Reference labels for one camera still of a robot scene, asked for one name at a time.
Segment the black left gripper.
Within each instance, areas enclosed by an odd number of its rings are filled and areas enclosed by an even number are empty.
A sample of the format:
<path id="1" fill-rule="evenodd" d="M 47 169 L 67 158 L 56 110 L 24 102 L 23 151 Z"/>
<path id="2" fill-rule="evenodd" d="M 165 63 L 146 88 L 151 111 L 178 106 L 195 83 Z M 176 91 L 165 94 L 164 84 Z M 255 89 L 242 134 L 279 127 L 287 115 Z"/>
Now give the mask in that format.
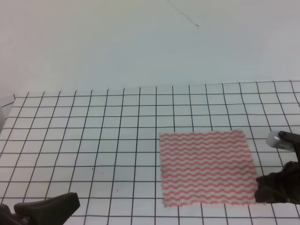
<path id="1" fill-rule="evenodd" d="M 73 192 L 42 201 L 18 203 L 14 206 L 16 214 L 1 204 L 0 225 L 29 225 L 30 222 L 33 225 L 63 225 L 79 208 L 78 195 Z"/>

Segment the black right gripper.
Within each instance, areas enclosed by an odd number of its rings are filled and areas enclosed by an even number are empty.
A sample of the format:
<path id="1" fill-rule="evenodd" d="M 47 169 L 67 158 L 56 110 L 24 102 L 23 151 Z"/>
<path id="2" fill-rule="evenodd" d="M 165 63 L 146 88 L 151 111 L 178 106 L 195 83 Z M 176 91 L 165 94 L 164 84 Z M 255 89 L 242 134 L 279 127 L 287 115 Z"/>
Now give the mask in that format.
<path id="1" fill-rule="evenodd" d="M 288 199 L 292 203 L 300 203 L 300 135 L 280 131 L 280 138 L 293 146 L 297 162 L 291 161 L 284 166 L 285 190 L 279 172 L 272 172 L 255 179 L 257 203 L 287 203 Z"/>

